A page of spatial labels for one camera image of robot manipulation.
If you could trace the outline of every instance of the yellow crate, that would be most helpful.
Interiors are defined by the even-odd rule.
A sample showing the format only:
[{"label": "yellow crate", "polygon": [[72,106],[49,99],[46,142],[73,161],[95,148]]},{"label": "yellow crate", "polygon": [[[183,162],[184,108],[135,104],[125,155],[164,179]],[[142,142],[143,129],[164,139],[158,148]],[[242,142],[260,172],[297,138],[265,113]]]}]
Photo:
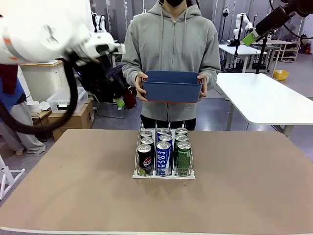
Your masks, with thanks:
[{"label": "yellow crate", "polygon": [[286,81],[289,74],[290,73],[287,72],[286,70],[275,70],[273,77],[278,81]]}]

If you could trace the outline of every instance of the blue bin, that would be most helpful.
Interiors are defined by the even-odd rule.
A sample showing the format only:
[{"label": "blue bin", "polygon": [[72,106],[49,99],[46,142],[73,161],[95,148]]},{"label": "blue bin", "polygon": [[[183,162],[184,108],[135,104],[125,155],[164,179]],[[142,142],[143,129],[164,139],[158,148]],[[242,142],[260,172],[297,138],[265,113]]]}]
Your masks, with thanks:
[{"label": "blue bin", "polygon": [[145,98],[156,102],[197,103],[202,83],[196,72],[147,71],[143,81]]}]

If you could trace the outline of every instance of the can rack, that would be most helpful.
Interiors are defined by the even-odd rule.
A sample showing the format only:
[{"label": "can rack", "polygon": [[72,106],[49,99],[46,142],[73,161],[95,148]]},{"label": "can rack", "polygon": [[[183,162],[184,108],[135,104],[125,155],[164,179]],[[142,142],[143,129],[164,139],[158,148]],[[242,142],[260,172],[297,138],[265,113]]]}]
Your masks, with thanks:
[{"label": "can rack", "polygon": [[[171,134],[172,138],[173,138],[173,144],[172,144],[172,152],[174,152],[174,145],[175,145],[175,130],[172,130],[171,128],[171,124],[169,124],[169,133]],[[153,164],[153,169],[152,169],[152,173],[149,175],[140,175],[140,171],[139,171],[139,155],[137,153],[137,148],[140,145],[141,142],[141,138],[140,138],[140,132],[141,131],[151,131],[153,136],[152,138],[155,141],[155,155],[153,157],[154,159],[154,164]],[[195,179],[195,172],[194,172],[194,158],[193,158],[193,154],[192,154],[192,150],[191,150],[191,154],[190,154],[190,167],[189,167],[189,174],[187,176],[179,176],[175,174],[175,169],[174,169],[174,160],[172,160],[172,171],[171,174],[168,176],[158,176],[157,175],[157,171],[156,171],[156,148],[157,148],[157,124],[156,124],[156,128],[155,129],[145,129],[143,127],[143,124],[141,124],[140,126],[140,130],[139,130],[139,134],[138,134],[138,139],[137,139],[137,147],[136,147],[136,154],[135,154],[135,165],[134,165],[134,174],[133,174],[133,179]]]}]

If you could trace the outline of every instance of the black pants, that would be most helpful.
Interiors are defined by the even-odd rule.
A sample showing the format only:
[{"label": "black pants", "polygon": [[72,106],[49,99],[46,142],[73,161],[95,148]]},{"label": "black pants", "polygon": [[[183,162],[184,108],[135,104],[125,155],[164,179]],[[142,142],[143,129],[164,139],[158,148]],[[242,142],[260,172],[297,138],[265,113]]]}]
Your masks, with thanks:
[{"label": "black pants", "polygon": [[[141,121],[142,121],[142,124],[143,124],[143,127],[146,128],[146,129],[153,129],[156,127],[156,123],[157,123],[157,127],[160,128],[160,127],[165,127],[165,128],[168,128],[168,122],[166,121],[160,121],[160,120],[155,120],[155,119],[151,119],[151,118],[148,118],[148,117],[145,117],[143,115],[140,116],[141,118]],[[180,128],[183,124],[183,122],[185,122],[185,125],[186,125],[186,129],[188,131],[194,131],[195,130],[195,127],[196,127],[196,118],[195,119],[191,119],[191,120],[186,120],[186,121],[172,121],[171,122],[171,127],[172,129],[177,129],[177,128]]]}]

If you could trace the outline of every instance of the maroon sleeve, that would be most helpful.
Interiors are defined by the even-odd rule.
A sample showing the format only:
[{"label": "maroon sleeve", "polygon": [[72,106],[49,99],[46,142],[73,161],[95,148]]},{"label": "maroon sleeve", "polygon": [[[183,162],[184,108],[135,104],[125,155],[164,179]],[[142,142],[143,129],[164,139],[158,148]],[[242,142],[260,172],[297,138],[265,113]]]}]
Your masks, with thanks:
[{"label": "maroon sleeve", "polygon": [[3,85],[3,93],[14,94],[17,79],[18,79],[17,65],[2,65],[0,64],[0,78]]}]

